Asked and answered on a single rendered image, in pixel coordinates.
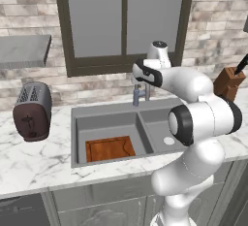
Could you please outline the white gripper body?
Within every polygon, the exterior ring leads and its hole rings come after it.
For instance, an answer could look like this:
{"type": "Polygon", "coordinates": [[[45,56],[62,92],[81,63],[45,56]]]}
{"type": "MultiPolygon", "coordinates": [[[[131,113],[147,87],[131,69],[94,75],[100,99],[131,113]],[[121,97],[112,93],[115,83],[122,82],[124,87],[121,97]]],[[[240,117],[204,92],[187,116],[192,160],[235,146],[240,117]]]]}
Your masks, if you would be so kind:
{"type": "Polygon", "coordinates": [[[138,81],[133,75],[131,75],[131,83],[132,83],[133,85],[140,85],[140,86],[148,84],[148,83],[145,82],[145,81],[138,81]]]}

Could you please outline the grey sink faucet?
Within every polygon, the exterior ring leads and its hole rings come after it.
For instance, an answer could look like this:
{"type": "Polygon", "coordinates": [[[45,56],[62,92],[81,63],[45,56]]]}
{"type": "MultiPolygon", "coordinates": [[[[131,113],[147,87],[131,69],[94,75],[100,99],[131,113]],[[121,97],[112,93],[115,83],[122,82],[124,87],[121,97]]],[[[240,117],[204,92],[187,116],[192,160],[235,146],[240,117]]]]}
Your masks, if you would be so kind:
{"type": "Polygon", "coordinates": [[[150,85],[146,84],[144,90],[140,90],[140,85],[136,84],[133,92],[133,105],[137,107],[140,103],[140,98],[144,98],[146,101],[150,100],[150,85]]]}

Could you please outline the grey double sink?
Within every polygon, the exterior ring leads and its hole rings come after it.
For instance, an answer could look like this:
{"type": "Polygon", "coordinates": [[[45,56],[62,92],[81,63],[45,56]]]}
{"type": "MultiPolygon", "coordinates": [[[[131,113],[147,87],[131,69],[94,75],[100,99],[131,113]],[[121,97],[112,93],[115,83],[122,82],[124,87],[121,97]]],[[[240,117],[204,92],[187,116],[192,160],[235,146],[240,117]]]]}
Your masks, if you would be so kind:
{"type": "Polygon", "coordinates": [[[71,167],[108,163],[108,160],[88,162],[87,141],[129,136],[135,156],[110,159],[109,162],[130,160],[184,151],[186,147],[170,132],[168,115],[171,108],[181,105],[177,98],[71,110],[71,167]]]}

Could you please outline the brown wooden cutting board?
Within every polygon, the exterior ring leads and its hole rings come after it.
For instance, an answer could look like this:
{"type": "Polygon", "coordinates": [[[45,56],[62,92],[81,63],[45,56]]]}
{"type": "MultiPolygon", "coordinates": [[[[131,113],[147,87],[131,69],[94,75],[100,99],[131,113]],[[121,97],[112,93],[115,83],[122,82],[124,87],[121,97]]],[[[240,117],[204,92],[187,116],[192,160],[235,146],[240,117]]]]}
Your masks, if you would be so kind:
{"type": "Polygon", "coordinates": [[[87,162],[105,161],[136,155],[129,136],[86,141],[85,152],[87,162]]]}

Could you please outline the grey sink cabinet front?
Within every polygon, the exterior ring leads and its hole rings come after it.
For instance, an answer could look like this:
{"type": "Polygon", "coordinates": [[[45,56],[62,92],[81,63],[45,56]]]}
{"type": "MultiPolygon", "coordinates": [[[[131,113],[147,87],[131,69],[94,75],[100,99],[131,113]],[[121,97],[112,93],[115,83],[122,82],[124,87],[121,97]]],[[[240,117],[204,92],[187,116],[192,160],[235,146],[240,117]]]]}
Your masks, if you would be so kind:
{"type": "Polygon", "coordinates": [[[61,226],[149,226],[163,202],[150,177],[66,188],[52,198],[61,226]]]}

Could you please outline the dark framed window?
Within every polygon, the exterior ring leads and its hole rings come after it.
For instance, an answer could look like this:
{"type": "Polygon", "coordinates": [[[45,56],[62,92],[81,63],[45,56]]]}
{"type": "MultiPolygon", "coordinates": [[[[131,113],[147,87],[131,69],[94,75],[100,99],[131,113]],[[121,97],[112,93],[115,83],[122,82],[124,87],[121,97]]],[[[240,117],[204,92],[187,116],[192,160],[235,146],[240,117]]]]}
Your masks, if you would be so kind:
{"type": "Polygon", "coordinates": [[[154,41],[182,62],[192,0],[57,0],[68,77],[129,73],[154,41]]]}

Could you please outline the brown wooden knife block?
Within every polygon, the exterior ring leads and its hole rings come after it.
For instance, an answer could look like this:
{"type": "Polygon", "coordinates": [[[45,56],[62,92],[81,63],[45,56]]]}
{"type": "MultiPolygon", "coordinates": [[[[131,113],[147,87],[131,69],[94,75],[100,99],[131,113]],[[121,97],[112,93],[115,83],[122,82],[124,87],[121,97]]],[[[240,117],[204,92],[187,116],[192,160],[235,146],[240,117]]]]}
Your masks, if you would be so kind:
{"type": "Polygon", "coordinates": [[[234,101],[239,85],[246,79],[243,72],[234,73],[234,67],[225,67],[214,81],[214,93],[234,101]]]}

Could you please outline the dark brown toaster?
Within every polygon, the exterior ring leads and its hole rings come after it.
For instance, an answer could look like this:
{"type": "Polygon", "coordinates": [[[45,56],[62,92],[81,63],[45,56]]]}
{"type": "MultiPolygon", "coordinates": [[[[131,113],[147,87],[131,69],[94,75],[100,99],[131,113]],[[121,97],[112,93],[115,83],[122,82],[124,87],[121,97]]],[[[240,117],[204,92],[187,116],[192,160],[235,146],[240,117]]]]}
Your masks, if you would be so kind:
{"type": "Polygon", "coordinates": [[[15,128],[26,142],[38,142],[49,135],[52,99],[48,86],[39,81],[27,82],[13,109],[15,128]]]}

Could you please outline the grey cabinet door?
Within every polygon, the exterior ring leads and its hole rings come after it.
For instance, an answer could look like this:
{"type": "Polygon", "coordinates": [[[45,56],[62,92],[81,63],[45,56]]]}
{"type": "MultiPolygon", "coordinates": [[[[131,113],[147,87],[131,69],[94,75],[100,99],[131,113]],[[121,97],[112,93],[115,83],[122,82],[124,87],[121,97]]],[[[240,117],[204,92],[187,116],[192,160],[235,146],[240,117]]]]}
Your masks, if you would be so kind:
{"type": "Polygon", "coordinates": [[[219,226],[248,160],[227,162],[214,175],[214,184],[191,204],[190,217],[197,226],[219,226]]]}

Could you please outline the dark grey dishwasher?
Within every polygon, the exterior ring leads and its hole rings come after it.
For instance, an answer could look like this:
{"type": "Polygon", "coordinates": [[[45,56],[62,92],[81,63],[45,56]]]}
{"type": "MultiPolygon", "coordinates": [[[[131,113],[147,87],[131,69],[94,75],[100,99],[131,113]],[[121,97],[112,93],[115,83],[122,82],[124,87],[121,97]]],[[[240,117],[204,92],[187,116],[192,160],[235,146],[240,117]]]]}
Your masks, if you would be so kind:
{"type": "Polygon", "coordinates": [[[0,200],[0,226],[50,226],[41,195],[0,200]]]}

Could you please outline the black handled knife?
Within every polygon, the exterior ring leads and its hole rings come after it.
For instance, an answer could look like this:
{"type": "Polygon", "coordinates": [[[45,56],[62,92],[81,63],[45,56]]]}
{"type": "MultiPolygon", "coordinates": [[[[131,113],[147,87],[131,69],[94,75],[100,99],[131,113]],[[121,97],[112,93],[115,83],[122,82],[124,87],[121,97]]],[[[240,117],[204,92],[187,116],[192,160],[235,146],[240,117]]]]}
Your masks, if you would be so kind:
{"type": "Polygon", "coordinates": [[[247,65],[248,65],[248,53],[239,62],[239,64],[236,67],[236,70],[234,71],[234,74],[238,75],[247,65]]]}

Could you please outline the grey wall shelf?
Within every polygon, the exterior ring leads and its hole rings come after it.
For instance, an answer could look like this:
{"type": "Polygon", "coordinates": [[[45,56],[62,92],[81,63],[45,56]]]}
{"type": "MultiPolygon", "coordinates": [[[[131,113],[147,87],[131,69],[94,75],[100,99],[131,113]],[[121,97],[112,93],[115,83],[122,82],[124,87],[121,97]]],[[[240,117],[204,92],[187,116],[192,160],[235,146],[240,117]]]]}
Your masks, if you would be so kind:
{"type": "Polygon", "coordinates": [[[0,37],[0,69],[45,67],[50,35],[0,37]]]}

